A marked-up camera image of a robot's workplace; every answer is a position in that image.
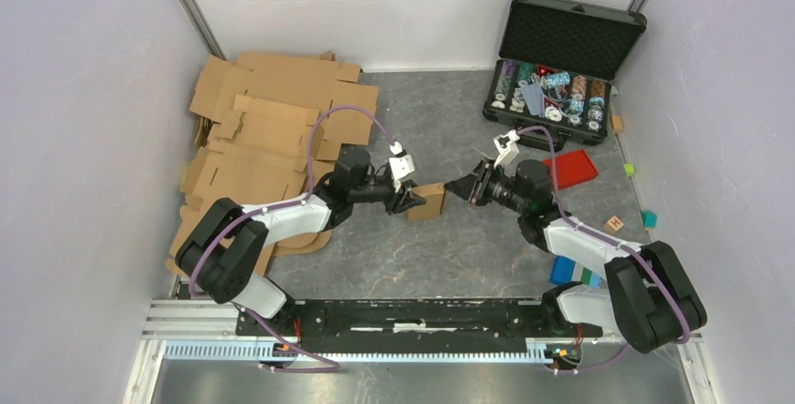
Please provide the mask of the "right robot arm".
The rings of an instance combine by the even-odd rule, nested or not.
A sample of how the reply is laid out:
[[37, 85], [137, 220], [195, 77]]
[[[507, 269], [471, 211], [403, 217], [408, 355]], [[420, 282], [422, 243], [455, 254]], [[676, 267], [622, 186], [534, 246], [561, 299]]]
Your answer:
[[684, 343], [704, 327], [708, 313], [674, 248], [646, 245], [601, 232], [564, 211], [551, 166], [523, 160], [514, 174], [484, 159], [445, 189], [474, 206], [496, 203], [517, 213], [524, 239], [546, 253], [595, 272], [606, 283], [595, 289], [570, 281], [546, 292], [544, 329], [564, 337], [579, 323], [614, 332], [637, 352]]

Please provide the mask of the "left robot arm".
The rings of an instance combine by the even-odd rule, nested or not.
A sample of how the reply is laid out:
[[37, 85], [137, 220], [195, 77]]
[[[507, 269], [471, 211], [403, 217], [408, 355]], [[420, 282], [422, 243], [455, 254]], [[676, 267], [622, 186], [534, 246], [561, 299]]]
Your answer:
[[331, 231], [357, 204], [380, 203], [388, 215], [425, 204], [413, 191], [413, 157], [398, 142], [390, 151], [383, 168], [372, 170], [367, 150], [346, 148], [314, 188], [286, 201], [241, 205], [229, 198], [216, 200], [175, 254], [176, 266], [189, 278], [189, 291], [255, 312], [272, 336], [287, 334], [294, 324], [291, 298], [256, 273], [262, 250], [297, 235]]

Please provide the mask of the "brown cardboard box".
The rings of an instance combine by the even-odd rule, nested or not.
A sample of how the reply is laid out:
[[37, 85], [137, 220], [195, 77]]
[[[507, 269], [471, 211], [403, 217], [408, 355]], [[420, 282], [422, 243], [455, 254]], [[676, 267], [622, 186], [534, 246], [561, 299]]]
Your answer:
[[407, 219], [409, 222], [430, 220], [442, 214], [446, 198], [444, 183], [415, 187], [412, 192], [423, 198], [425, 203], [408, 210]]

